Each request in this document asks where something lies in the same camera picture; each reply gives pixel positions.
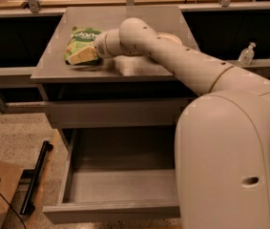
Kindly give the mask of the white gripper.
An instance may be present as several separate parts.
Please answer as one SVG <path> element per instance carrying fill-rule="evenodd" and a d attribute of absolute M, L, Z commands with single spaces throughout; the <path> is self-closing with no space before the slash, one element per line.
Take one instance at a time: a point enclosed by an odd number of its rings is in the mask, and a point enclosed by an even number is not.
<path fill-rule="evenodd" d="M 98 58 L 97 54 L 101 58 L 114 58 L 123 54 L 123 47 L 119 38 L 119 29 L 102 32 L 95 38 L 93 44 L 94 47 L 89 46 L 77 52 L 73 52 L 67 57 L 68 63 L 77 65 L 95 61 Z"/>

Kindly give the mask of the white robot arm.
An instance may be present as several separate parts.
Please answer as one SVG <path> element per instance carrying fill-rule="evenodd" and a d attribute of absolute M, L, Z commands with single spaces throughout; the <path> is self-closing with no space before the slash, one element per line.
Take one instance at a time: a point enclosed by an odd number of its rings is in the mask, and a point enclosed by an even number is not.
<path fill-rule="evenodd" d="M 270 229 L 270 80 L 167 39 L 138 18 L 93 45 L 102 58 L 149 56 L 197 94 L 176 128 L 182 229 Z"/>

